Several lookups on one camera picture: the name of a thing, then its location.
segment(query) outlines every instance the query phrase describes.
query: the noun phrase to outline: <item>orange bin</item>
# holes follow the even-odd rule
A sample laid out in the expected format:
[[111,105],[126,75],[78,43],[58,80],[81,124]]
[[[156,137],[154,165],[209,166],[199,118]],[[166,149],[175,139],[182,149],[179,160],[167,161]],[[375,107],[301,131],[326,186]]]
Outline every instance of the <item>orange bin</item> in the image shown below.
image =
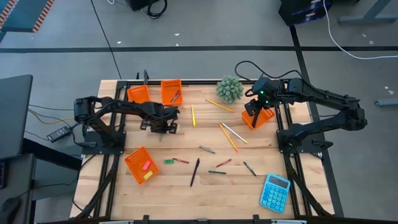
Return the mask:
[[127,95],[130,102],[135,101],[136,103],[143,103],[150,101],[147,85],[130,88],[127,90]]
[[[140,149],[136,150],[130,156],[127,156],[124,161],[138,184],[143,184],[159,173],[159,169],[157,168],[155,161],[151,158],[145,147],[141,147]],[[150,161],[150,165],[145,170],[144,166],[147,161]],[[150,172],[152,172],[152,175],[146,177],[146,175]]]
[[[162,87],[162,102],[164,105],[177,106],[182,104],[181,80],[164,80],[160,85]],[[179,93],[179,96],[172,103],[172,100],[177,93]]]
[[257,118],[256,127],[254,128],[253,126],[251,126],[251,123],[254,120],[254,116],[249,116],[248,112],[246,110],[242,112],[242,119],[249,126],[250,129],[256,129],[256,128],[260,127],[261,125],[263,125],[265,122],[269,121],[274,116],[275,116],[275,113],[272,110],[262,109],[260,111],[259,117]]

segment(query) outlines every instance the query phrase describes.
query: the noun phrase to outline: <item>wooden table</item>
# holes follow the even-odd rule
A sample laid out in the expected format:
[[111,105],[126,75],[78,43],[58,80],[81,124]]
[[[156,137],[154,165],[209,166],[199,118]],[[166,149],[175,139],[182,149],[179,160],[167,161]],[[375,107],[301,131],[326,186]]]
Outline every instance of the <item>wooden table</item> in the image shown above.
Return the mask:
[[[116,82],[117,80],[103,80],[98,96],[114,97]],[[149,93],[152,101],[161,102],[160,86],[149,86]],[[212,105],[205,99],[221,103],[216,96],[215,85],[183,85],[183,105],[179,106],[181,114],[177,120],[177,133],[164,135],[161,142],[159,134],[151,133],[149,129],[139,129],[139,117],[126,116],[126,150],[119,162],[112,220],[142,220],[143,215],[150,215],[151,220],[252,219],[253,214],[258,214],[260,218],[294,217],[290,194],[283,214],[274,213],[259,204],[267,174],[287,177],[275,135],[278,128],[276,119],[273,118],[256,130],[250,130],[241,118],[244,104],[249,98],[244,97],[228,106],[235,113]],[[195,107],[196,128],[192,126],[191,105]],[[311,122],[307,104],[296,103],[290,107],[290,111],[294,123]],[[103,117],[105,122],[109,118],[109,114]],[[231,138],[239,148],[239,152],[236,152],[220,129],[220,122],[235,130],[249,144],[243,143],[232,134]],[[201,145],[210,147],[216,154],[199,149]],[[124,163],[124,158],[141,146],[148,149],[160,172],[148,182],[139,185]],[[300,156],[308,189],[325,210],[333,213],[321,160],[311,154]],[[172,157],[190,163],[163,163],[164,159]],[[198,157],[201,162],[193,186],[190,187]],[[215,165],[227,159],[232,161],[215,168]],[[97,155],[80,172],[75,194],[75,202],[80,207],[89,202],[98,188],[102,161],[103,156]],[[243,161],[254,169],[257,177],[250,173]],[[209,170],[225,171],[228,174],[209,174]],[[300,212],[304,214],[301,193],[298,187],[296,189]],[[104,193],[100,216],[104,215],[107,194]],[[71,217],[79,212],[73,206]]]

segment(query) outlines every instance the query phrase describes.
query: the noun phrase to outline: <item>calculator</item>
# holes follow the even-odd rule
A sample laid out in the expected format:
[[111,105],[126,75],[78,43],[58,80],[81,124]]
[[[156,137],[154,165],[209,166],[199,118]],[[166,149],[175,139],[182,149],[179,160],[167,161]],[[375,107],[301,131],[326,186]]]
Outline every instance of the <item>calculator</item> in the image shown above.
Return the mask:
[[290,181],[275,174],[268,174],[262,194],[260,205],[277,213],[285,210]]

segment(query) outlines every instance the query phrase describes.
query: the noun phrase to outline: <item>gray floor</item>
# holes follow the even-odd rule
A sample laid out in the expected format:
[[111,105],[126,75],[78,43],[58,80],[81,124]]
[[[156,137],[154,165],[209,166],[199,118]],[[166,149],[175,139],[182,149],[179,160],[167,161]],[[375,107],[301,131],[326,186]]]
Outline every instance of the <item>gray floor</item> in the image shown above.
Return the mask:
[[[268,45],[293,46],[289,28],[279,17],[280,1],[171,0],[164,17],[150,20],[141,12],[132,12],[123,0],[109,5],[94,0],[106,35],[113,47]],[[336,16],[363,14],[373,0],[332,7],[331,27],[336,41],[344,46],[398,45],[398,22],[395,24],[339,26]],[[398,14],[394,1],[386,13]],[[302,46],[333,46],[322,19],[296,27]],[[69,48],[107,47],[89,0],[57,0],[41,30],[36,34],[7,33],[0,48]],[[398,54],[398,52],[354,52],[360,56]],[[342,52],[304,52],[312,83],[337,93],[361,99],[369,125],[362,131],[332,131],[327,140],[331,161],[346,217],[398,220],[398,158],[394,137],[398,131],[396,108],[378,108],[374,100],[398,94],[396,64],[398,59],[356,60]],[[233,74],[240,60],[252,60],[271,74],[278,75],[299,65],[295,52],[276,51],[197,51],[197,52],[118,52],[115,53],[121,75],[135,78],[148,70],[151,78],[221,78]],[[73,100],[96,95],[100,80],[117,79],[110,53],[0,54],[0,78],[33,74],[30,102],[36,105],[72,108]],[[241,73],[256,78],[260,73],[242,66]],[[333,111],[319,107],[320,114]],[[68,111],[37,110],[49,116],[67,118]],[[43,125],[31,114],[26,130],[45,136],[62,124]],[[46,146],[78,154],[71,139],[55,144],[26,135]],[[69,183],[76,173],[51,164],[38,164],[38,185]],[[72,205],[73,188],[49,187],[62,196],[39,200],[37,222],[64,220]]]

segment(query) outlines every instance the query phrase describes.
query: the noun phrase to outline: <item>succulent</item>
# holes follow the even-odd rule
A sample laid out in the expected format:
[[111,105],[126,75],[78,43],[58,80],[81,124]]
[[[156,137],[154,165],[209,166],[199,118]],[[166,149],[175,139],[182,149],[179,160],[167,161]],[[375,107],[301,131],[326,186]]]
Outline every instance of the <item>succulent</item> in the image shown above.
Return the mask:
[[243,96],[243,86],[238,78],[230,75],[225,76],[221,82],[217,83],[217,96],[225,103],[234,103]]

